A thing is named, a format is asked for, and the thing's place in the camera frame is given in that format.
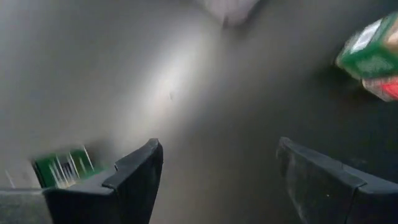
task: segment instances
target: white label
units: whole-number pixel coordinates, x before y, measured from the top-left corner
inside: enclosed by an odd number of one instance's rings
[[[354,53],[354,52],[364,49],[370,43],[370,41],[372,40],[372,37],[376,33],[377,29],[380,27],[381,21],[382,21],[382,19],[365,27],[365,29],[362,31],[361,35],[359,35],[356,43],[351,48],[351,53]]]

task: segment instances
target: green product package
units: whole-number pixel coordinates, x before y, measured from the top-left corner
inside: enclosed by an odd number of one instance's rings
[[[398,72],[398,13],[365,27],[346,42],[337,66],[352,77],[388,77]]]

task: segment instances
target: gray floor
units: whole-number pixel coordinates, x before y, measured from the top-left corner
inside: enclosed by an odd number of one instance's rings
[[[76,142],[165,149],[152,223],[298,223],[280,136],[396,180],[397,103],[329,69],[394,1],[268,0],[222,30],[189,1],[3,0],[2,168]]]

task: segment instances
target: white object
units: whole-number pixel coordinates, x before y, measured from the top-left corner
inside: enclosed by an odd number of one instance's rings
[[[198,0],[225,26],[242,24],[259,0]]]

